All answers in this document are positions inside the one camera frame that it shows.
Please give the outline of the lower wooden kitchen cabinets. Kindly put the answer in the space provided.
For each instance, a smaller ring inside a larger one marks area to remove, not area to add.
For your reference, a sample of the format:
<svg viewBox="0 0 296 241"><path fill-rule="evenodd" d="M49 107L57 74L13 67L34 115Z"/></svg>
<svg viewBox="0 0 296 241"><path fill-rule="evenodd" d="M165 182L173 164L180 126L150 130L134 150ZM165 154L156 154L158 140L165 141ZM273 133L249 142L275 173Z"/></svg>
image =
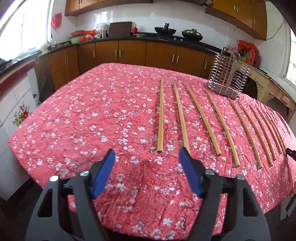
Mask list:
<svg viewBox="0 0 296 241"><path fill-rule="evenodd" d="M207 79L214 53L201 48L144 40L111 40L68 46L41 57L35 65L40 93L51 95L102 63L150 66Z"/></svg>

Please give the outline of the wooden kitchen cabinets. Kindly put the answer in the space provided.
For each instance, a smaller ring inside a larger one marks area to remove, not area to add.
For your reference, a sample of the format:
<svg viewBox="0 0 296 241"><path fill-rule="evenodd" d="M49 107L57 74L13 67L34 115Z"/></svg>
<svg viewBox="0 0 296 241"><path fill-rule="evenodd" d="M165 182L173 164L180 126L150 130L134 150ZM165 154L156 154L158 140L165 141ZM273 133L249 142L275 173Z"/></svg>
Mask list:
<svg viewBox="0 0 296 241"><path fill-rule="evenodd" d="M144 40L111 40L68 46L41 57L35 65L40 93L51 95L102 63L150 66L207 79L214 53L201 48Z"/></svg>
<svg viewBox="0 0 296 241"><path fill-rule="evenodd" d="M189 1L205 6L205 13L220 18L245 31L255 39L266 40L267 12L265 1ZM89 11L121 4L152 4L153 1L66 1L65 16L78 16Z"/></svg>

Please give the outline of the upper wooden kitchen cabinets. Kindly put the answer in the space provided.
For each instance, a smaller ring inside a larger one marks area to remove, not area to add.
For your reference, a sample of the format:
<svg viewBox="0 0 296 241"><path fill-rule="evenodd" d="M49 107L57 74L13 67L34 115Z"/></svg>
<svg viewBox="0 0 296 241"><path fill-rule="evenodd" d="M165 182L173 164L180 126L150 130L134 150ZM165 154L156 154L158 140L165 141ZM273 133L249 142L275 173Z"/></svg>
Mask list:
<svg viewBox="0 0 296 241"><path fill-rule="evenodd" d="M205 13L220 18L245 31L255 39L266 40L267 12L265 1L189 1L205 6ZM78 16L89 11L121 4L152 4L153 1L66 1L65 16Z"/></svg>

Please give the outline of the cream old wooden table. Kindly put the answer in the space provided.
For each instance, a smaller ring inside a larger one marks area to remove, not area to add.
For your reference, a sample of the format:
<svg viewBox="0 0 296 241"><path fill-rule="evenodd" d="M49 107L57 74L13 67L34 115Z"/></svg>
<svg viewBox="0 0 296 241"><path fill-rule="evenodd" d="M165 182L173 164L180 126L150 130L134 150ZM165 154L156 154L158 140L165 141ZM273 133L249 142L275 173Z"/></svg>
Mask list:
<svg viewBox="0 0 296 241"><path fill-rule="evenodd" d="M270 106L290 121L295 113L295 101L291 95L264 71L239 61L237 70L243 72L243 67L248 67L249 72L242 92Z"/></svg>

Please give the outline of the red floral tablecloth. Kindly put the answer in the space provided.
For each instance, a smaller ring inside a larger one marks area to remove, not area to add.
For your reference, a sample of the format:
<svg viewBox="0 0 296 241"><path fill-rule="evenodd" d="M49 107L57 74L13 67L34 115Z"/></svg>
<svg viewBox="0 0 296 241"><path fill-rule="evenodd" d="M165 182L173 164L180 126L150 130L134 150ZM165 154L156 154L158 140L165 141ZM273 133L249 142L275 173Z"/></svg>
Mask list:
<svg viewBox="0 0 296 241"><path fill-rule="evenodd" d="M161 80L163 152L158 153ZM178 159L183 138L173 83L178 88L192 157L222 176L245 176L263 212L280 204L295 182L295 161L279 154L256 107L273 113L286 146L294 149L295 136L280 114L245 94L233 100L259 152L259 170L248 136L228 98L209 90L202 78L170 70L115 63L99 65L44 101L24 120L8 144L40 186L45 186L52 175L75 176L113 149L114 168L104 192L94 201L102 224L128 235L183 240L201 200L192 193ZM221 156L216 155L186 83L209 122ZM272 167L238 102L254 120L273 159L249 106L262 121L276 155Z"/></svg>

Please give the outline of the red oil jug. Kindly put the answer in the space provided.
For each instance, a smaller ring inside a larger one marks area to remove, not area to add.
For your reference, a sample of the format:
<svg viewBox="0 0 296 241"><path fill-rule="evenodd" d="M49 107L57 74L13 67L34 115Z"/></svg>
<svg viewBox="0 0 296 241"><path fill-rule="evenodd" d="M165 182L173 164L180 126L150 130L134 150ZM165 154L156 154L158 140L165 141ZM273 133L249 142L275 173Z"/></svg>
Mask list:
<svg viewBox="0 0 296 241"><path fill-rule="evenodd" d="M256 58L255 50L254 49L249 49L246 63L253 66L255 58Z"/></svg>

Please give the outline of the yellow dish soap bottle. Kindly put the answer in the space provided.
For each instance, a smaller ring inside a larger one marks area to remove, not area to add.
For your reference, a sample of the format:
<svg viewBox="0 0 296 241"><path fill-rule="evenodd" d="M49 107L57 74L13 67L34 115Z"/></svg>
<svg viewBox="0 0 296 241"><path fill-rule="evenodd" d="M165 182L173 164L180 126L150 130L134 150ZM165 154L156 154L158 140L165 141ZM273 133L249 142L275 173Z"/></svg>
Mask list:
<svg viewBox="0 0 296 241"><path fill-rule="evenodd" d="M42 54L46 54L48 52L48 44L44 43L43 45L41 45L41 51Z"/></svg>

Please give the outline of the lidded dark wok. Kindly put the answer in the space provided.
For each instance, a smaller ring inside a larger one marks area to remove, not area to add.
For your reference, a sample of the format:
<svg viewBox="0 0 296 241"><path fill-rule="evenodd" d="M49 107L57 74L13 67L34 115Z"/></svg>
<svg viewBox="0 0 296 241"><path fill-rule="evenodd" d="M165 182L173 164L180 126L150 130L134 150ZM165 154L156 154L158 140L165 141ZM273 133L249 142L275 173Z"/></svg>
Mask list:
<svg viewBox="0 0 296 241"><path fill-rule="evenodd" d="M196 29L191 30L183 30L182 36L185 40L191 41L191 42L199 42L203 39L203 36L201 33L199 33Z"/></svg>

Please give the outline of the red basin on counter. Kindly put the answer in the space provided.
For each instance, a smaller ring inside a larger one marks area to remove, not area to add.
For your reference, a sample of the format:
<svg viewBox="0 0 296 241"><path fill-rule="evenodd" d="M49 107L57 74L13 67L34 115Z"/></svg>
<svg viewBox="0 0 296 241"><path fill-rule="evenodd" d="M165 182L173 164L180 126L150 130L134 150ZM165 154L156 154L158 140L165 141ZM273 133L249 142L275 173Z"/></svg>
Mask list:
<svg viewBox="0 0 296 241"><path fill-rule="evenodd" d="M85 32L85 30L74 31L74 32L71 33L71 36L72 37L83 36L84 32Z"/></svg>

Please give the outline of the brown cutting board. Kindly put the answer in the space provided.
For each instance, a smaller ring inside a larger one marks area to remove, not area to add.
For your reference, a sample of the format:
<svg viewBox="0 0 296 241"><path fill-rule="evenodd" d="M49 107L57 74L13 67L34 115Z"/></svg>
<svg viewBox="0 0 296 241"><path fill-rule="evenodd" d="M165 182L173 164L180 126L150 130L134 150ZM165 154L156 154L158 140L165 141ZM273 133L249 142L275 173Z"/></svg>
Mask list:
<svg viewBox="0 0 296 241"><path fill-rule="evenodd" d="M109 37L130 37L132 34L132 22L114 22L109 26Z"/></svg>

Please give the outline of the red bottle on counter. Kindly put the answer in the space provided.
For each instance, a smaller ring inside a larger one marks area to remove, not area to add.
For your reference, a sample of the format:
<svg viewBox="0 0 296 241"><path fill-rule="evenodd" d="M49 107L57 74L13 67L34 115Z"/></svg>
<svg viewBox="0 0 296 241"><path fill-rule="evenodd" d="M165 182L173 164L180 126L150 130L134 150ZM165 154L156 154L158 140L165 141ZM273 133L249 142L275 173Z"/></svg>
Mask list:
<svg viewBox="0 0 296 241"><path fill-rule="evenodd" d="M136 36L137 34L138 34L137 25L134 24L133 29L132 29L132 36Z"/></svg>

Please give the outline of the red plastic bag on wall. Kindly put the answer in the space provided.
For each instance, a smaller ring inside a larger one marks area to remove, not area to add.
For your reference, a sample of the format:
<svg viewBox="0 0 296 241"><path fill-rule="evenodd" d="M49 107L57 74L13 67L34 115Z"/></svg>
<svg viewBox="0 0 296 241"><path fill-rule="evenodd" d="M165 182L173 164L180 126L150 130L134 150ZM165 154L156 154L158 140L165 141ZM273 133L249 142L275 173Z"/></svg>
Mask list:
<svg viewBox="0 0 296 241"><path fill-rule="evenodd" d="M57 30L61 27L62 24L62 13L57 13L53 15L51 19L51 26L54 30Z"/></svg>

